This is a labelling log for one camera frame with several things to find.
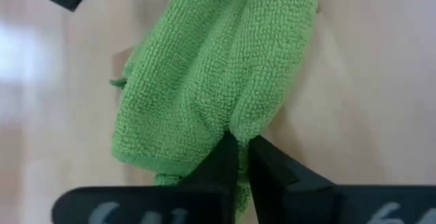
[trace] microfiber towel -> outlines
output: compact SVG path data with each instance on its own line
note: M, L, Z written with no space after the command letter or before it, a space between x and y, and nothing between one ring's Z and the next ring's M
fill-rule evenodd
M176 184L225 131L238 140L237 213L249 202L248 141L281 107L318 0L170 0L129 57L112 154Z

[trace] beige background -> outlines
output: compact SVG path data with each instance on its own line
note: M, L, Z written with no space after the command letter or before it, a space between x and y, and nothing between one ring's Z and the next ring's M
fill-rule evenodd
M143 185L110 156L119 71L167 0L0 0L0 223L49 223L62 192ZM335 182L436 184L436 0L321 0L265 135ZM255 223L253 209L246 223Z

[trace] green cloth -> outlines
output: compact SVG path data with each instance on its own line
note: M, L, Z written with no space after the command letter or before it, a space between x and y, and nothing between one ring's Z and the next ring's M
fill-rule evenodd
M113 156L157 172L156 184L176 184L230 130L239 141L242 213L250 196L247 142L292 86L317 2L170 0L112 83L123 88Z

